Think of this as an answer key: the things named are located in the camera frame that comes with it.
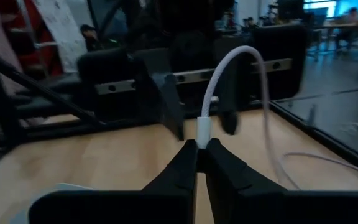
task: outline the wooden table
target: wooden table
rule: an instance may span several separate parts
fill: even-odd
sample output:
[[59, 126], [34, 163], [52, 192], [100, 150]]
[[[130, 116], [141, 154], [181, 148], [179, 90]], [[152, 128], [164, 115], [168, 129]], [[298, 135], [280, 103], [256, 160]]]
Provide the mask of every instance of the wooden table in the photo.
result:
[[[214, 119], [213, 136], [248, 165], [278, 181], [262, 132], [262, 111], [241, 113], [236, 136], [223, 134]], [[194, 120], [185, 124], [194, 139]], [[340, 159], [287, 121], [272, 113], [271, 132], [278, 154], [301, 151]], [[0, 160], [0, 223], [7, 223], [43, 189], [65, 182], [102, 190], [139, 190], [169, 163], [184, 142], [162, 125], [89, 134], [19, 146]], [[302, 189], [358, 190], [358, 173], [325, 161], [292, 157], [286, 167]], [[213, 223], [203, 174], [198, 175], [197, 223]], [[290, 187], [286, 181], [283, 186]]]
[[321, 28], [328, 29], [327, 38], [325, 41], [325, 43], [326, 43], [325, 51], [328, 51], [329, 42], [331, 41], [331, 34], [334, 29], [350, 28], [350, 27], [355, 27], [355, 28], [358, 27], [358, 22], [338, 23], [338, 22], [335, 22], [335, 20], [324, 21], [323, 26]]

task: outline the black rod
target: black rod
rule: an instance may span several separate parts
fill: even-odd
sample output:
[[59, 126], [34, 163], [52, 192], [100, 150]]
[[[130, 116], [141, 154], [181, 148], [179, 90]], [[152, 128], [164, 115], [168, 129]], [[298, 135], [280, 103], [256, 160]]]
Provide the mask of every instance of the black rod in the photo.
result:
[[25, 138], [16, 108], [0, 82], [0, 128], [10, 146], [20, 144]]
[[98, 20], [96, 19], [96, 15], [94, 14], [92, 1], [93, 1], [93, 0], [87, 0], [86, 2], [88, 3], [88, 9], [89, 9], [89, 12], [91, 13], [91, 18], [92, 18], [92, 22], [93, 22], [93, 27], [94, 27], [96, 30], [99, 30], [99, 22], [98, 22]]
[[102, 23], [101, 23], [101, 25], [99, 26], [99, 29], [98, 29], [98, 36], [99, 36], [100, 39], [105, 36], [106, 29], [108, 28], [108, 26], [112, 22], [112, 19], [116, 15], [117, 10], [121, 7], [123, 2], [124, 2], [124, 0], [115, 1], [114, 5], [106, 13], [106, 15], [105, 15], [105, 17], [104, 17], [104, 19], [103, 19], [103, 21], [102, 21]]
[[82, 121], [85, 121], [95, 126], [102, 125], [102, 122], [95, 118], [93, 114], [83, 110], [74, 103], [63, 99], [57, 93], [42, 86], [33, 78], [20, 72], [17, 72], [16, 69], [12, 68], [9, 64], [2, 60], [0, 60], [0, 72], [14, 82], [26, 87], [30, 91], [36, 92], [38, 95], [44, 97], [52, 103], [55, 103], [57, 106], [65, 108], [70, 114], [80, 118]]

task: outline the poster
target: poster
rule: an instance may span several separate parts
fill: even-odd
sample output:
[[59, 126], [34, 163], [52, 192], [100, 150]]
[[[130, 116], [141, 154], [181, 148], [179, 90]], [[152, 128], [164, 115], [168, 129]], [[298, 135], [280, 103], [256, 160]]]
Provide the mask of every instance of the poster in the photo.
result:
[[87, 52], [80, 29], [65, 0], [33, 0], [55, 42], [65, 73], [77, 72], [76, 61]]

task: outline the black chair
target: black chair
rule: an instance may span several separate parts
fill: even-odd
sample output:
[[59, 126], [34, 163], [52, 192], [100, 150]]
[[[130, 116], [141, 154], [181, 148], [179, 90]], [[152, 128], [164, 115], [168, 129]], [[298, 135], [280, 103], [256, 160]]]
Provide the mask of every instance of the black chair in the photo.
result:
[[315, 61], [318, 60], [318, 53], [321, 43], [321, 30], [315, 29], [315, 16], [313, 12], [306, 12], [303, 18], [303, 23], [308, 30], [308, 48], [312, 47], [313, 44], [316, 46], [314, 52], [308, 52], [306, 56], [313, 57]]

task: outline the table leg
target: table leg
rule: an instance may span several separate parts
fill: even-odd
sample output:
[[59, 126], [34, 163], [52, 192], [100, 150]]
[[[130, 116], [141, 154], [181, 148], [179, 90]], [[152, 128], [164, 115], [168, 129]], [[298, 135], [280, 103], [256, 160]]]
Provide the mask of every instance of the table leg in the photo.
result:
[[326, 46], [325, 46], [325, 50], [328, 51], [329, 50], [329, 42], [331, 41], [331, 34], [333, 33], [333, 29], [329, 28], [327, 30], [327, 38], [326, 38]]
[[319, 30], [319, 31], [318, 31], [318, 36], [317, 36], [316, 52], [314, 53], [314, 60], [315, 60], [316, 62], [317, 62], [317, 60], [318, 60], [318, 54], [320, 53], [321, 35], [322, 35], [322, 32], [321, 32], [321, 30]]

